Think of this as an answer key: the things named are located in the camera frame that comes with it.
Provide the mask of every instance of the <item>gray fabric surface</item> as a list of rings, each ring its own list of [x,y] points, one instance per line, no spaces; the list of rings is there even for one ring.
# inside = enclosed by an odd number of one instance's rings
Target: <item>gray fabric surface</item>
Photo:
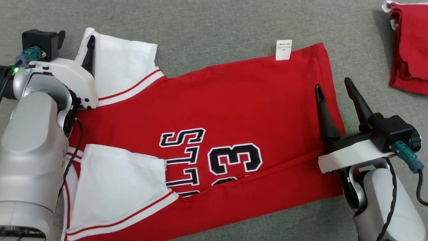
[[[292,39],[293,49],[324,42],[348,133],[357,131],[358,119],[345,91],[345,77],[353,79],[373,111],[385,116],[398,114],[427,136],[428,97],[388,86],[394,32],[381,4],[381,0],[2,1],[0,64],[13,64],[21,50],[21,33],[33,28],[65,30],[61,57],[71,59],[86,27],[124,39],[157,43],[156,63],[168,77],[209,65],[273,55],[278,39]],[[15,101],[2,101],[0,133],[15,105]],[[427,146],[419,156],[428,166]],[[392,162],[428,227],[428,208],[420,205],[414,195],[417,176],[404,162]],[[422,196],[428,199],[428,184]],[[61,217],[60,201],[56,210],[58,233]],[[357,233],[352,213],[343,197],[338,197],[179,240],[356,241]]]

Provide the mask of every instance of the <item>clothing label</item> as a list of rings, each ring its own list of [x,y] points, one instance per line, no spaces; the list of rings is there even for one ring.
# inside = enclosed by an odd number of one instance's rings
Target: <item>clothing label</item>
[[[289,60],[291,55],[291,39],[276,41],[276,60]]]

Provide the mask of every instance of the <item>black and white lettering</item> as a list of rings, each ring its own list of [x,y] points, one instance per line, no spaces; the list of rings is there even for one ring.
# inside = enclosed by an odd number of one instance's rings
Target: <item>black and white lettering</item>
[[[190,154],[190,157],[166,159],[166,164],[167,165],[180,164],[180,163],[195,164],[196,161],[198,160],[199,146],[187,147],[184,150],[184,153]]]
[[[201,143],[204,139],[205,129],[204,128],[196,128],[190,130],[182,130],[177,136],[175,136],[175,132],[163,133],[160,137],[159,145],[163,148],[172,147],[172,146],[180,146],[184,143],[184,139],[186,136],[194,135],[194,137],[189,138],[187,144],[192,143]]]
[[[225,183],[225,182],[228,182],[228,181],[234,181],[234,180],[238,180],[238,179],[236,177],[219,178],[215,182],[211,183],[211,186],[214,186],[214,185],[217,185],[217,184],[221,184],[221,183]]]
[[[253,143],[217,147],[208,152],[210,172],[214,175],[226,174],[226,163],[220,163],[220,158],[226,157],[227,165],[235,165],[241,163],[241,155],[248,156],[248,161],[244,161],[245,172],[257,171],[263,163],[260,149]]]
[[[198,194],[198,193],[200,193],[200,191],[199,191],[199,190],[195,190],[195,191],[188,191],[188,192],[184,192],[184,193],[177,193],[177,194],[180,194],[182,197],[187,198],[187,197],[190,197],[190,196],[195,195],[195,194]]]
[[[198,168],[195,167],[195,168],[183,169],[183,173],[185,175],[189,175],[190,178],[175,180],[175,181],[168,181],[166,182],[166,186],[175,187],[175,186],[182,186],[182,185],[192,185],[192,186],[199,185]]]

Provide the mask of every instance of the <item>teal connector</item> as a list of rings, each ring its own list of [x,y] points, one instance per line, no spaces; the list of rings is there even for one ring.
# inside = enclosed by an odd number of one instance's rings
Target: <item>teal connector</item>
[[[33,46],[31,48],[27,48],[26,50],[22,51],[20,55],[18,55],[15,58],[15,61],[18,62],[19,60],[22,61],[20,66],[26,66],[31,61],[36,61],[42,58],[42,49]]]
[[[25,54],[30,61],[36,61],[42,58],[42,49],[37,46],[33,46],[22,51],[22,54]]]
[[[404,142],[395,142],[392,151],[407,163],[414,174],[418,173],[418,169],[424,169],[424,164],[418,161],[418,156]]]

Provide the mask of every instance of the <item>black cable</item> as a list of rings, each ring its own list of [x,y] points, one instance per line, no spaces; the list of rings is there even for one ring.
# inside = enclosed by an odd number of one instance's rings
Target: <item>black cable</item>
[[[428,202],[425,202],[421,198],[421,189],[422,189],[422,181],[424,179],[424,174],[421,169],[418,169],[418,173],[419,173],[419,180],[418,180],[418,186],[416,187],[416,199],[418,199],[418,202],[420,202],[420,204],[428,207]]]
[[[394,214],[395,209],[395,203],[397,202],[397,176],[395,175],[394,168],[392,167],[391,160],[389,157],[386,158],[386,162],[389,165],[389,170],[391,171],[392,175],[392,201],[391,201],[391,209],[388,213],[388,216],[386,217],[386,222],[382,227],[382,231],[380,232],[379,236],[377,237],[376,241],[381,241],[383,236],[386,233],[386,230],[388,229],[389,223],[392,219],[392,214]]]
[[[6,91],[6,86],[7,86],[7,84],[9,83],[10,79],[12,78],[12,74],[14,73],[15,68],[17,68],[17,67],[18,67],[18,66],[20,66],[21,64],[22,64],[22,60],[18,60],[18,61],[13,65],[13,67],[9,70],[9,73],[8,73],[8,74],[7,74],[7,76],[6,76],[5,81],[4,81],[3,86],[2,86],[2,88],[1,88],[1,91],[0,91],[0,103],[1,103],[1,100],[3,99],[3,95],[4,95],[5,91]]]
[[[62,188],[64,187],[64,184],[65,184],[65,178],[67,177],[68,170],[70,169],[70,166],[73,164],[73,160],[74,160],[74,158],[76,157],[77,152],[79,151],[79,149],[80,149],[80,145],[82,144],[82,140],[83,140],[83,127],[82,127],[82,124],[80,123],[79,119],[77,119],[77,118],[76,118],[76,122],[77,122],[77,124],[79,125],[79,128],[80,128],[80,137],[79,137],[79,142],[77,143],[76,149],[74,150],[74,153],[73,153],[73,155],[71,156],[70,161],[69,161],[69,162],[68,162],[68,164],[67,164],[67,167],[65,168],[65,171],[64,171],[64,177],[63,177],[63,178],[64,178],[64,181],[63,181],[63,183],[62,183],[61,188],[59,189],[58,197],[59,197],[59,196],[61,195],[61,193],[62,193]]]

